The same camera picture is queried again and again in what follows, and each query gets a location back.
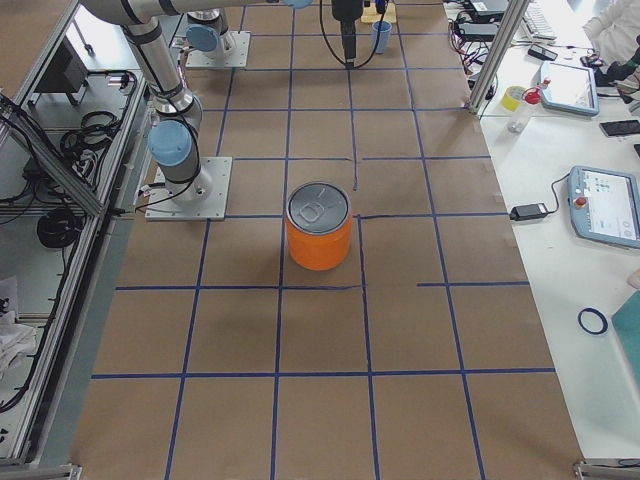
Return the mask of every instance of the blue tape roll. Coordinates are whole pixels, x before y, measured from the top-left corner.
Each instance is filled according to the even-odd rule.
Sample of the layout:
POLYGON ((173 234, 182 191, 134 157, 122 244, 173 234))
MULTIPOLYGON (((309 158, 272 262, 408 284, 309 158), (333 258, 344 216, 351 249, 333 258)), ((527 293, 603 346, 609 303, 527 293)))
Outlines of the blue tape roll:
POLYGON ((609 330, 609 322, 607 322, 607 318, 600 310, 596 310, 595 308, 583 308, 582 310, 580 310, 580 313, 578 313, 578 324, 580 325, 580 328, 582 328, 590 335, 602 335, 604 332, 609 330), (598 319, 602 322, 602 328, 600 330, 589 330, 582 321, 582 315, 585 313, 593 313, 596 317, 598 317, 598 319))

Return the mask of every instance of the keyboard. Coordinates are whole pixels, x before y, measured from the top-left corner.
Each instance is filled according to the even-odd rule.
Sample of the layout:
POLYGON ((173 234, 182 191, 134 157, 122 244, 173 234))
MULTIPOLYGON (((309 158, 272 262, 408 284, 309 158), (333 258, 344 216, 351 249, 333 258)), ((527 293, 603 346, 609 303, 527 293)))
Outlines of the keyboard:
POLYGON ((529 3, 527 11, 522 18, 522 23, 525 33, 533 41, 553 43, 558 38, 537 3, 529 3))

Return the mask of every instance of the orange can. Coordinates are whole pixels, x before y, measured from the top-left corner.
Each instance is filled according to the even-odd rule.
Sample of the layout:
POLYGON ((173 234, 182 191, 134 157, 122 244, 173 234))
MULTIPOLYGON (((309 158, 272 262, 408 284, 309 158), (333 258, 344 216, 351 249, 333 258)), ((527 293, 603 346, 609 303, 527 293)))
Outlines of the orange can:
POLYGON ((291 258, 309 270, 330 270, 347 257, 351 206, 339 188, 324 182, 298 187, 287 202, 287 244, 291 258))

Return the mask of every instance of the metal can lid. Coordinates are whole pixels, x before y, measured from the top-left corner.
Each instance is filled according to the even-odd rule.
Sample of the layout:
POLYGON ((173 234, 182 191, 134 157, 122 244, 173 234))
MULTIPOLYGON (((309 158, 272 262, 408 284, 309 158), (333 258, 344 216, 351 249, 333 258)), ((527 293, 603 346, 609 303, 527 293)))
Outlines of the metal can lid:
POLYGON ((349 214, 347 195, 324 182, 297 188, 289 197, 287 216, 300 230, 322 235, 340 228, 349 214))

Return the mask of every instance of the bottle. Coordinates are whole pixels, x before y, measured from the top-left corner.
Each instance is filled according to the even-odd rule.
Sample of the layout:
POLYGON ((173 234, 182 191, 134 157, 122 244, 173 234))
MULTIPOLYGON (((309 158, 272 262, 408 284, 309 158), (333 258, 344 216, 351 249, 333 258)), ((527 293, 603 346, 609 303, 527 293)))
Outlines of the bottle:
POLYGON ((548 78, 545 78, 541 84, 524 91, 520 105, 509 119, 507 130, 513 133, 521 133, 524 130, 542 100, 540 92, 547 88, 550 82, 548 78))

